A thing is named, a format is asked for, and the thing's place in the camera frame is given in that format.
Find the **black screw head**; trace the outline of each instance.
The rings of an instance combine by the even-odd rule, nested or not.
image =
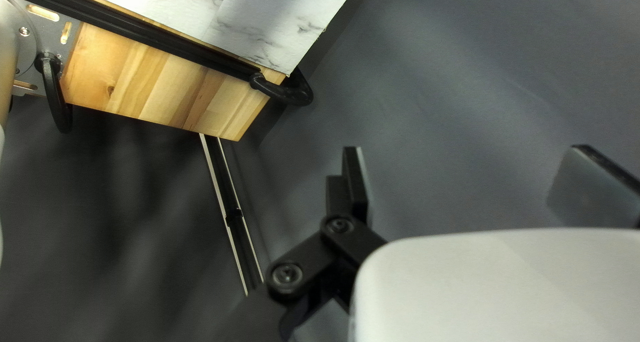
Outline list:
[[[342,217],[334,218],[327,223],[327,227],[333,233],[345,233],[351,229],[351,221]]]
[[[283,263],[273,269],[271,279],[279,286],[292,286],[302,280],[302,270],[293,263]]]

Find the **gray floor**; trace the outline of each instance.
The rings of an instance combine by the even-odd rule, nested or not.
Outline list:
[[[16,100],[0,173],[0,340],[212,341],[244,297],[196,134]]]
[[[264,254],[317,231],[342,146],[363,147],[388,240],[561,225],[545,198],[571,144],[639,175],[638,2],[362,0],[301,64],[314,104],[234,146]],[[298,340],[345,330],[332,305]]]

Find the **white marble surface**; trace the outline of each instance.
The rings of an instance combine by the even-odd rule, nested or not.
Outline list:
[[[108,0],[289,74],[345,0]]]

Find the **white rounded cover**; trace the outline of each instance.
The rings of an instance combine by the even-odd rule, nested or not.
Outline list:
[[[640,341],[640,232],[407,238],[358,273],[356,342]]]

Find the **wood grain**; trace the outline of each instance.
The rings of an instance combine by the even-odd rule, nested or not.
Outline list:
[[[259,67],[275,84],[285,77]],[[233,141],[268,100],[247,82],[89,24],[77,35],[61,84],[74,105]]]

